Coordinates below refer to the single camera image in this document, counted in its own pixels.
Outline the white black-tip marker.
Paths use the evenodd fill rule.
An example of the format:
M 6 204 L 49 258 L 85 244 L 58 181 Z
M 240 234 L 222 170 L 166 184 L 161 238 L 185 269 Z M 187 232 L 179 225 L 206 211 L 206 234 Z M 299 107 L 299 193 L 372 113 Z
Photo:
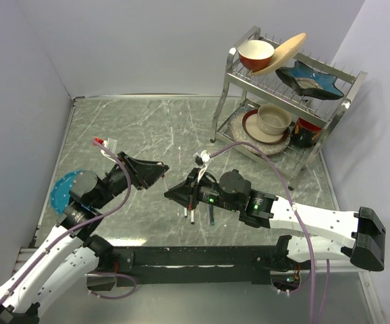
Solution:
M 190 211 L 190 223 L 191 225 L 195 224 L 195 210 Z

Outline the green gel pen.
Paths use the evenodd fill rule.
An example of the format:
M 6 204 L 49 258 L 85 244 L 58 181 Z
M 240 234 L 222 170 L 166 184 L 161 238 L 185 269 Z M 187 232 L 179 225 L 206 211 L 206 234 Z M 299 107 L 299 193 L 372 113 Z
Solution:
M 208 217 L 209 217 L 210 226 L 214 226 L 215 225 L 215 214 L 214 214 L 214 206 L 212 206 L 212 205 L 208 206 Z

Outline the white red-tip marker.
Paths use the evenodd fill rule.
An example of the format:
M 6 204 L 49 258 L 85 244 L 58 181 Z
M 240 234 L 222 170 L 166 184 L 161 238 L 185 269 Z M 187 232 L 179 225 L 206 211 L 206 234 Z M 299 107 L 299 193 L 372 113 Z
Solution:
M 163 178 L 162 180 L 163 180 L 163 185 L 164 185 L 165 192 L 167 192 L 169 190 L 168 185 L 167 185 L 167 181 L 166 181 L 165 178 Z

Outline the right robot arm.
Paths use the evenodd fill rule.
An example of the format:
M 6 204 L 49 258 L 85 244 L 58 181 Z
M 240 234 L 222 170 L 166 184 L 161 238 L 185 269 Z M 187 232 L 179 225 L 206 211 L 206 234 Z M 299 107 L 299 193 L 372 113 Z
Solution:
M 164 193 L 165 198 L 193 211 L 199 203 L 237 212 L 253 228 L 292 230 L 302 233 L 274 253 L 275 263 L 289 269 L 295 263 L 343 260 L 367 271 L 385 268 L 386 228 L 369 207 L 334 211 L 291 203 L 286 198 L 252 188 L 238 170 L 224 173 L 219 181 L 194 168 L 187 178 Z

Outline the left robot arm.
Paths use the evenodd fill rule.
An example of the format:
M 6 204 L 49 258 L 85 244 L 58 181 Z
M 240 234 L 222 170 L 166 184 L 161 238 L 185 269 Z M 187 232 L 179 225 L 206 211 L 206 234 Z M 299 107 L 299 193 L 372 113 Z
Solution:
M 150 188 L 169 166 L 133 159 L 120 152 L 104 178 L 79 170 L 55 183 L 51 203 L 61 214 L 46 240 L 0 286 L 0 323 L 38 323 L 41 316 L 73 283 L 87 273 L 113 264 L 113 245 L 94 234 L 105 205 L 131 188 Z

